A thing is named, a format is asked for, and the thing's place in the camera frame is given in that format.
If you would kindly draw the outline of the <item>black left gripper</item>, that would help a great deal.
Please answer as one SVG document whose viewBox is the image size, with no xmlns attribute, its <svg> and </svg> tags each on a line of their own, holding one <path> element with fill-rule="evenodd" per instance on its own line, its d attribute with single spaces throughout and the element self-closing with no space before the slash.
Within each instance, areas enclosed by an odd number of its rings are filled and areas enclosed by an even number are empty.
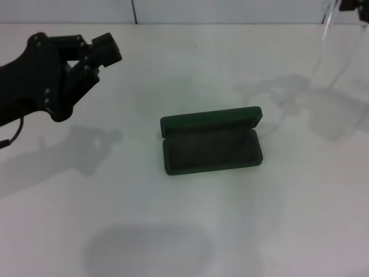
<svg viewBox="0 0 369 277">
<path fill-rule="evenodd" d="M 61 92 L 65 60 L 79 60 L 67 74 L 67 106 Z M 55 122 L 70 118 L 73 107 L 99 81 L 99 67 L 122 60 L 110 33 L 88 44 L 82 35 L 48 37 L 36 33 L 24 52 L 1 66 L 1 126 L 37 111 L 47 112 Z"/>
</svg>

